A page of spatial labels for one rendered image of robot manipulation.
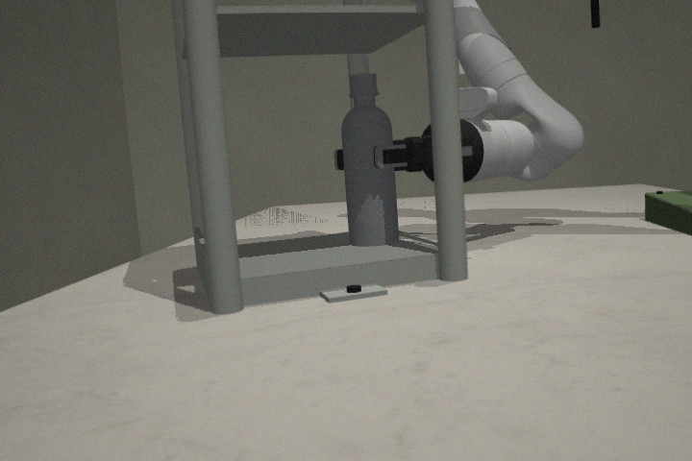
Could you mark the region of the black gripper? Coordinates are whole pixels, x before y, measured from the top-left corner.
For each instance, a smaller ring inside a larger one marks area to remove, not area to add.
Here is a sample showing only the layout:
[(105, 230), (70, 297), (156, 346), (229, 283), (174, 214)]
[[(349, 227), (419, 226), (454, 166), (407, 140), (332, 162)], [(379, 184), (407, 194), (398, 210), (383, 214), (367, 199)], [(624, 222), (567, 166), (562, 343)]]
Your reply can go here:
[[(460, 119), (460, 131), (463, 182), (469, 182), (478, 174), (482, 167), (482, 137), (477, 128), (464, 119)], [(423, 170), (426, 176), (434, 182), (433, 144), (429, 140), (432, 139), (430, 134), (432, 134), (431, 124), (422, 133), (421, 137), (406, 137), (404, 140), (393, 140), (393, 145), (376, 146), (373, 150), (375, 167), (378, 169), (395, 167), (395, 171), (406, 170), (407, 172), (420, 172)], [(334, 151), (334, 167), (336, 170), (344, 170), (342, 149)]]

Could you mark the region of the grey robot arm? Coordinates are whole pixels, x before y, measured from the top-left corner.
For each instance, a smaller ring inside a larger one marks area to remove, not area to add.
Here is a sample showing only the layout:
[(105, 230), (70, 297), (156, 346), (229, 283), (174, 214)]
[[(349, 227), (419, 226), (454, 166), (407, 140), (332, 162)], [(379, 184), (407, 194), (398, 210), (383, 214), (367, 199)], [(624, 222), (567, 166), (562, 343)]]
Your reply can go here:
[[(469, 182), (548, 176), (581, 150), (580, 122), (533, 82), (476, 0), (454, 0), (454, 18), (457, 57), (473, 86), (458, 89), (460, 119), (483, 143), (482, 167)], [(489, 112), (499, 120), (483, 120)], [(533, 119), (530, 130), (506, 120), (521, 112)]]

